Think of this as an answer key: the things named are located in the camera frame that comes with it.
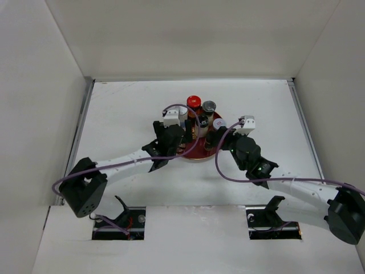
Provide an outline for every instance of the screw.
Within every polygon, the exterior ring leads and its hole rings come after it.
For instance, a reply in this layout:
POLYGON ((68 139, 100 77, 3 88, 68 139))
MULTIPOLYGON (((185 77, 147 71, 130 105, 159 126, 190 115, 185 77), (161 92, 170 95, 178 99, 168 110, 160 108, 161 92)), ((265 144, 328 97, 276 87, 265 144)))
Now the screw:
POLYGON ((139 221, 140 223, 144 223, 144 222, 146 221, 146 217, 145 217, 144 215, 139 215, 139 216, 138 216, 138 221, 139 221))
POLYGON ((255 215, 250 213, 250 214, 247 215, 247 219, 250 223, 252 223, 253 221, 255 221, 255 215))

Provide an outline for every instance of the red lid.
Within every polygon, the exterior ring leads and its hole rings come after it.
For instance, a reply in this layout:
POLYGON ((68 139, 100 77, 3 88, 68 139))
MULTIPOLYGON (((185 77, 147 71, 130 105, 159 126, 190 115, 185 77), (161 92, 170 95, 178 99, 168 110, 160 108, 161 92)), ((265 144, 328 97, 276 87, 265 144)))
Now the red lid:
POLYGON ((192 95, 192 96, 188 97, 188 100, 186 100, 186 104, 188 105, 188 107, 191 107, 191 108, 200 107, 201 99, 196 95, 192 95))

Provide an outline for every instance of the wall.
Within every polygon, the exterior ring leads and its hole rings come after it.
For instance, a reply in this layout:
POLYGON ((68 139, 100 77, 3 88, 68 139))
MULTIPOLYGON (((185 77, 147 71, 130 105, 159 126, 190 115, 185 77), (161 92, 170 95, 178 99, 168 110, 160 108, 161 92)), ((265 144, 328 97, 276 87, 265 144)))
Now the wall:
POLYGON ((0 1, 0 273, 30 273, 85 81, 43 0, 0 1))
MULTIPOLYGON (((295 84, 328 178, 365 189, 365 1, 342 0, 295 84)), ((365 236, 358 245, 365 262, 365 236)))
POLYGON ((339 0, 47 0, 84 75, 294 77, 339 0))

